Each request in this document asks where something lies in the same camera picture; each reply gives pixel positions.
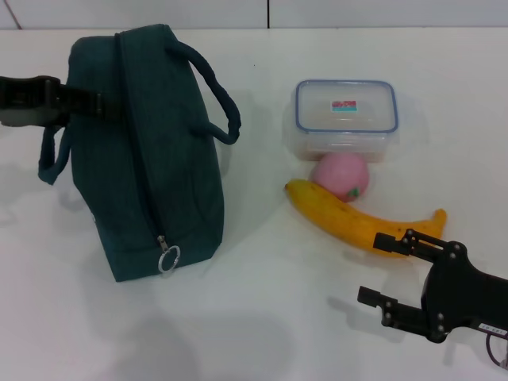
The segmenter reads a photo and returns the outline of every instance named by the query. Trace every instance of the pink ball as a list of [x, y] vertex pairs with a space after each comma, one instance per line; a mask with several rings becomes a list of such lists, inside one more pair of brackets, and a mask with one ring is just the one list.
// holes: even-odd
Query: pink ball
[[367, 188], [367, 163], [357, 153], [329, 153], [314, 169], [312, 181], [344, 202], [353, 201]]

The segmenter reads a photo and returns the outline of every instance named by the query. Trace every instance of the zipper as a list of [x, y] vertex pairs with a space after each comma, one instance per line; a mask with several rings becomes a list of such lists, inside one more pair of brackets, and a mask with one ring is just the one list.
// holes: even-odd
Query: zipper
[[144, 217], [148, 223], [152, 235], [156, 238], [157, 244], [162, 249], [162, 254], [168, 252], [169, 247], [166, 243], [166, 235], [164, 234], [164, 225], [160, 218], [159, 211], [156, 203], [151, 195], [148, 185], [148, 175], [146, 173], [146, 165], [141, 154], [140, 139], [137, 134], [136, 126], [134, 125], [134, 114], [129, 91], [127, 88], [127, 81], [125, 80], [125, 67], [122, 59], [120, 35], [115, 35], [115, 47], [117, 50], [118, 66], [120, 68], [120, 88], [121, 97], [125, 105], [125, 123], [129, 132], [129, 143], [133, 153], [133, 166], [134, 175], [137, 181], [137, 193], [140, 199], [141, 209], [143, 210]]

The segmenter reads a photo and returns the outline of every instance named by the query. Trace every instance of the bag strap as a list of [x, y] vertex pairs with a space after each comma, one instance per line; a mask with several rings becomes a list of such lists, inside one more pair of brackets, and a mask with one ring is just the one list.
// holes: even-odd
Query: bag strap
[[212, 67], [208, 64], [208, 62], [206, 62], [205, 58], [203, 58], [201, 54], [199, 54], [190, 46], [177, 40], [168, 41], [166, 45], [166, 52], [175, 53], [176, 55], [183, 57], [194, 65], [194, 67], [199, 71], [199, 74], [201, 74], [201, 76], [204, 78], [208, 87], [212, 90], [212, 93], [214, 93], [215, 98], [217, 98], [221, 104], [221, 107], [224, 110], [224, 113], [229, 121], [228, 133], [225, 133], [215, 124], [209, 121], [200, 126], [193, 126], [191, 128], [195, 132], [208, 133], [224, 144], [234, 144], [240, 136], [240, 111], [238, 111], [237, 105], [231, 99], [231, 97], [229, 97], [226, 90], [224, 90], [224, 87], [219, 85], [217, 82]]
[[55, 183], [56, 178], [67, 165], [71, 154], [71, 139], [68, 129], [65, 129], [63, 131], [62, 141], [60, 142], [58, 157], [55, 161], [55, 134], [59, 129], [60, 127], [57, 126], [45, 127], [44, 135], [42, 136], [39, 159], [39, 179], [49, 185]]

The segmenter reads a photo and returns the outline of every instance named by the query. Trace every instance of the toy banana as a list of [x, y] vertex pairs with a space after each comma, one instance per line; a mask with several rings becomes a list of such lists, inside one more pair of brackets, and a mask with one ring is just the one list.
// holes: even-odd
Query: toy banana
[[407, 229], [441, 238], [446, 223], [446, 212], [438, 209], [432, 219], [415, 222], [386, 221], [356, 210], [328, 192], [325, 188], [306, 180], [294, 179], [286, 191], [298, 209], [314, 224], [344, 242], [381, 256], [404, 257], [373, 248], [377, 233], [402, 238]]

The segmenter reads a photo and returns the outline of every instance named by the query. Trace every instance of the dark green lunch bag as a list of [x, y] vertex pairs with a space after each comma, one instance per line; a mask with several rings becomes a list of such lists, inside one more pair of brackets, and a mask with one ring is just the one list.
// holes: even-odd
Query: dark green lunch bag
[[[190, 64], [229, 119], [229, 133], [209, 122]], [[47, 127], [39, 177], [53, 184], [71, 152], [74, 183], [94, 215], [118, 281], [137, 279], [209, 259], [222, 240], [224, 199], [214, 137], [233, 144], [240, 114], [193, 48], [166, 25], [114, 37], [78, 40], [67, 85], [119, 104], [108, 121], [72, 114], [55, 160]]]

